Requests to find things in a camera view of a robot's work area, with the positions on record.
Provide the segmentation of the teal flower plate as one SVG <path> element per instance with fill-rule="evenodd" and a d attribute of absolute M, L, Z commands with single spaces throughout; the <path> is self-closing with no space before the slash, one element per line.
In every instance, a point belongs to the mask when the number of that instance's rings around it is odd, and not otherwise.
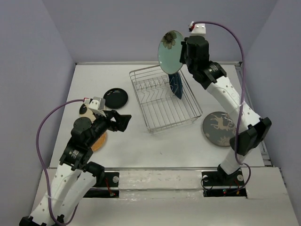
<path fill-rule="evenodd" d="M 168 31 L 158 46 L 158 62 L 166 74 L 178 72 L 183 63 L 180 62 L 183 35 L 175 30 Z"/>

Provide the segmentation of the dark blue patterned plate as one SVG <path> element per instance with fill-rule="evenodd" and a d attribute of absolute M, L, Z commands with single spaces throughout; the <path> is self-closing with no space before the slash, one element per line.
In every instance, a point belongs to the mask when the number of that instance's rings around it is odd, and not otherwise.
<path fill-rule="evenodd" d="M 174 74 L 169 74 L 169 85 L 171 91 L 175 94 L 178 99 L 182 98 L 183 89 L 182 89 L 182 80 L 179 72 Z"/>

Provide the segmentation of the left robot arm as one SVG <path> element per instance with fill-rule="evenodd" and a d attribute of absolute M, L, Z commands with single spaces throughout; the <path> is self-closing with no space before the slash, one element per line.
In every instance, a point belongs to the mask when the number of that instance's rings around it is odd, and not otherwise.
<path fill-rule="evenodd" d="M 35 210 L 20 221 L 21 226 L 66 226 L 80 200 L 93 187 L 104 181 L 104 167 L 89 159 L 92 146 L 107 131 L 125 131 L 131 115 L 104 111 L 94 121 L 78 118 L 71 130 L 71 138 L 59 160 L 53 180 L 46 176 L 47 192 Z"/>

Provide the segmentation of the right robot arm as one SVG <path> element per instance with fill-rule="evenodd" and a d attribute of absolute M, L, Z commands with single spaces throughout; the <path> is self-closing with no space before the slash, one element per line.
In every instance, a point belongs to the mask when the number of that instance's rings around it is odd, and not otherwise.
<path fill-rule="evenodd" d="M 193 79 L 219 102 L 236 127 L 230 139 L 231 150 L 217 167 L 217 181 L 226 185 L 249 152 L 266 137 L 272 122 L 255 113 L 235 90 L 222 66 L 209 59 L 209 43 L 204 37 L 186 37 L 181 45 L 180 61 L 186 64 Z"/>

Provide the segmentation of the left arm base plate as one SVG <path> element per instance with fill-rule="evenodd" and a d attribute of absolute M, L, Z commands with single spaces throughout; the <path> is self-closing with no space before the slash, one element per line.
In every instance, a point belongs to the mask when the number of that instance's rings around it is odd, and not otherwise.
<path fill-rule="evenodd" d="M 119 198 L 119 172 L 105 172 L 104 178 L 98 179 L 84 198 Z"/>

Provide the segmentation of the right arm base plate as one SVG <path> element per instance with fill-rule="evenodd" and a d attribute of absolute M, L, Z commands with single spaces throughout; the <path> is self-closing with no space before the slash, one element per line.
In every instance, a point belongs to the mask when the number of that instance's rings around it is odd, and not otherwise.
<path fill-rule="evenodd" d="M 203 171 L 200 183 L 204 197 L 247 197 L 240 170 L 229 178 L 220 178 L 218 171 Z"/>

